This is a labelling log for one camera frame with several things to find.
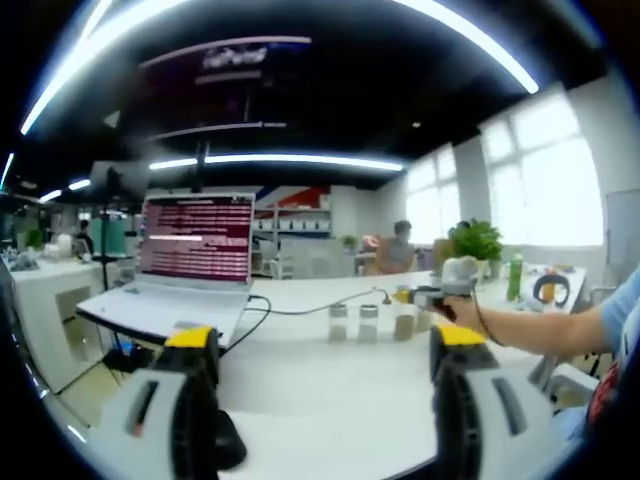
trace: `green bottle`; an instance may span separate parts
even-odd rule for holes
[[[520,281],[522,280],[522,254],[516,252],[509,265],[509,288],[507,300],[512,302],[520,296]]]

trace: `white desk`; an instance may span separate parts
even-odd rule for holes
[[[101,347],[110,345],[110,332],[90,324],[75,328],[85,342],[74,344],[63,323],[74,315],[78,301],[103,291],[102,268],[98,263],[75,260],[39,259],[38,265],[38,270],[9,274],[29,351],[38,371],[57,393],[100,361],[106,353]],[[114,269],[108,266],[110,281],[115,279]]]
[[[576,295],[584,272],[577,275]],[[274,309],[304,310],[373,287],[431,283],[428,272],[327,280],[256,280],[252,294]],[[513,308],[502,299],[507,282],[479,288],[483,304]],[[218,398],[248,449],[246,461],[222,479],[378,479],[412,469],[436,454],[429,373],[429,333],[392,340],[394,309],[380,293],[348,302],[349,340],[327,343],[327,312],[292,317],[272,314],[220,362]],[[380,305],[378,343],[356,343],[358,307]],[[256,300],[251,306],[260,307]],[[261,313],[243,315],[239,338]],[[152,319],[130,318],[130,329],[153,328]],[[541,356],[489,347],[502,365],[527,375]]]

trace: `laptop screen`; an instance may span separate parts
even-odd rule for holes
[[[138,272],[247,282],[253,203],[249,195],[147,199]]]

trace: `white laptop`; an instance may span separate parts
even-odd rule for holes
[[[147,197],[135,281],[78,310],[156,339],[213,326],[227,346],[249,299],[254,204],[247,193]]]

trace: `window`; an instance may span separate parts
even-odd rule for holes
[[[413,243],[433,244],[446,238],[460,221],[460,197],[456,163],[451,145],[446,145],[409,169],[407,173],[407,218]]]
[[[481,129],[491,214],[505,243],[602,245],[598,177],[564,92],[538,96]]]

